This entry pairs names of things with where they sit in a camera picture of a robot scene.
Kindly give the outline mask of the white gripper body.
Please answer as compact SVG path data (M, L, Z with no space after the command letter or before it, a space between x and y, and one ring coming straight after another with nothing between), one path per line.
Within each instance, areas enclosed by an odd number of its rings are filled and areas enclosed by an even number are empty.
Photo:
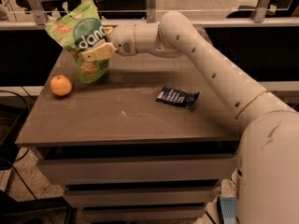
M135 25L122 24L115 27L110 35L110 42L121 56L136 55Z

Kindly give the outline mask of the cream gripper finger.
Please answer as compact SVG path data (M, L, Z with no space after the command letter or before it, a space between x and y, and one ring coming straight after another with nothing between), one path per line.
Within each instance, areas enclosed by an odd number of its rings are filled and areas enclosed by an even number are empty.
M110 59L117 49L110 42L106 42L100 46L82 51L80 53L81 58L85 62L95 62Z
M113 31L113 27L111 27L111 26L106 26L106 27L104 28L104 31L105 31L107 40L109 40L110 37L111 37L112 31Z

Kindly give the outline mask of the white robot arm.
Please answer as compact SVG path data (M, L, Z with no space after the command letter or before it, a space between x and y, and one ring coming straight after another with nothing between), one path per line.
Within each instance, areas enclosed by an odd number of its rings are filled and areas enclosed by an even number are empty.
M208 43L181 13L159 23L120 25L81 53L88 62L118 53L186 55L240 121L236 224L299 224L299 113Z

